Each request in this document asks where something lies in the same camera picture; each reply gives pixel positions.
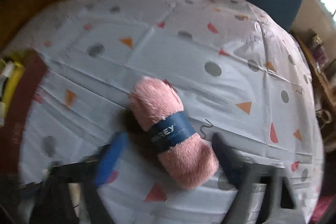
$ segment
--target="squiggle pattern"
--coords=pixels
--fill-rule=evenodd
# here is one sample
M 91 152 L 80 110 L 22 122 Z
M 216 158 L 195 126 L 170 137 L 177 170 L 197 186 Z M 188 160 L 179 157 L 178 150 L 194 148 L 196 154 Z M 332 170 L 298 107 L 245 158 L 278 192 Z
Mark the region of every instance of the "squiggle pattern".
M 201 137 L 202 139 L 205 139 L 207 137 L 207 135 L 203 132 L 202 128 L 204 128 L 204 127 L 206 127 L 206 128 L 212 128 L 213 127 L 213 124 L 209 120 L 207 120 L 207 119 L 205 119 L 205 120 L 210 124 L 210 126 L 207 126 L 206 124 L 204 124 L 204 125 L 202 125 L 199 128 L 199 130 L 201 131 L 201 133 L 204 135 L 204 137 Z

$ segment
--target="yellow object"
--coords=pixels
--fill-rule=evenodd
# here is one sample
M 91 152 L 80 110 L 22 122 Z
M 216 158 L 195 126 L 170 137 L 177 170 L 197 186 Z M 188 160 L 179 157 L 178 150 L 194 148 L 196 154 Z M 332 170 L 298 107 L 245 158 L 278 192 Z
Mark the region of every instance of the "yellow object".
M 6 117 L 6 114 L 9 109 L 11 100 L 13 98 L 16 86 L 18 85 L 23 73 L 25 72 L 25 68 L 23 67 L 22 64 L 18 62 L 14 62 L 14 65 L 15 65 L 14 72 L 11 75 L 11 77 L 8 79 L 8 82 L 6 84 L 6 87 L 3 92 L 3 96 L 2 96 L 2 102 L 5 104 L 4 118 Z

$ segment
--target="red triangle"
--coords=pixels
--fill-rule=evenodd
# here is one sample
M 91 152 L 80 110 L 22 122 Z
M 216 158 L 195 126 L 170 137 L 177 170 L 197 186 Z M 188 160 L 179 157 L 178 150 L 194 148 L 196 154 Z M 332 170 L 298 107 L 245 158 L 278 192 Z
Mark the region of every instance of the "red triangle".
M 93 25 L 91 23 L 88 23 L 88 24 L 84 24 L 83 25 L 83 29 L 86 30 L 86 31 L 89 31 L 93 28 Z
M 43 96 L 41 95 L 41 93 L 36 93 L 33 96 L 33 100 L 38 102 L 39 104 L 43 104 Z
M 219 33 L 218 30 L 216 29 L 216 27 L 211 22 L 209 22 L 209 24 L 208 24 L 208 29 L 212 33 Z
M 295 172 L 297 170 L 297 168 L 299 167 L 299 163 L 299 161 L 292 163 L 292 172 Z
M 117 179 L 118 175 L 119 175 L 119 172 L 118 172 L 118 171 L 112 171 L 111 175 L 110 175 L 109 178 L 107 179 L 106 184 L 109 184 L 109 183 L 114 182 L 114 181 Z
M 162 190 L 161 186 L 155 183 L 152 189 L 147 194 L 144 202 L 157 202 L 157 201 L 165 202 L 167 201 L 167 196 Z
M 162 21 L 162 22 L 159 22 L 156 24 L 156 26 L 158 26 L 159 28 L 164 28 L 166 25 L 166 22 L 165 21 Z
M 275 129 L 274 129 L 274 125 L 273 123 L 271 123 L 271 129 L 270 129 L 270 132 L 269 132 L 269 137 L 271 139 L 271 141 L 273 143 L 278 143 L 278 137 L 277 137 L 277 134 L 275 133 Z
M 218 55 L 230 56 L 230 54 L 228 54 L 226 51 L 224 51 L 222 49 L 219 50 Z

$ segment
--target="window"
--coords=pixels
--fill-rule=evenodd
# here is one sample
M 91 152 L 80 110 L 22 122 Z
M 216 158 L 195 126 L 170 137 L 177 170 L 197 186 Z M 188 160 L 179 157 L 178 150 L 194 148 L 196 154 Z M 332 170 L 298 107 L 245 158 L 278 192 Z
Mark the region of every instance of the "window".
M 336 0 L 321 0 L 329 12 L 334 14 L 336 11 Z

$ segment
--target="pink yarn skein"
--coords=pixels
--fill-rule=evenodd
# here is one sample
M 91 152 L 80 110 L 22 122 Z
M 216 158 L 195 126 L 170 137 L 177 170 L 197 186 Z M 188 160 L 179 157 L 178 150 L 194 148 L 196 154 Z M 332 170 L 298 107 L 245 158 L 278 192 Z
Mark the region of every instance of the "pink yarn skein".
M 160 120 L 183 111 L 183 104 L 175 91 L 161 80 L 150 77 L 136 84 L 130 100 L 130 109 L 145 131 Z M 218 169 L 212 148 L 197 133 L 157 156 L 167 172 L 184 189 L 202 185 Z

